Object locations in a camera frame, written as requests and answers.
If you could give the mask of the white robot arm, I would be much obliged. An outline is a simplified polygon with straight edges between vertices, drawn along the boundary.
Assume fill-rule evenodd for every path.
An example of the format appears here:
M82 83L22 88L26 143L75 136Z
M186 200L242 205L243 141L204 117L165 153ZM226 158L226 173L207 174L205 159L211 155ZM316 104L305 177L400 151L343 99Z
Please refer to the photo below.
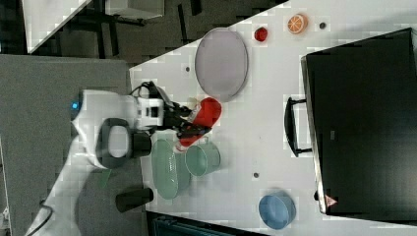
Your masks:
M178 139L198 139L213 126L200 109L172 101L153 82L144 82L128 94L84 89L71 111L76 136L25 236L79 236L75 206L89 175L123 166L143 147L140 134L171 130Z

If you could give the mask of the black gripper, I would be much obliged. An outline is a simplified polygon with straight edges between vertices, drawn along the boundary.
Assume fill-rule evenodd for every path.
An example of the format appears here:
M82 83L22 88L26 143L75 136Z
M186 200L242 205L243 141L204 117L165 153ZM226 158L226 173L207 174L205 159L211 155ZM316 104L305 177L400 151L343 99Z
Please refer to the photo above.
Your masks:
M153 82L149 83L149 99L156 101L156 106L150 108L150 117L156 119L151 127L156 130L175 129L180 124L181 117L189 117L192 113L187 106L173 102L166 92ZM189 124L179 129L177 137L187 139L203 136L210 131L211 127Z

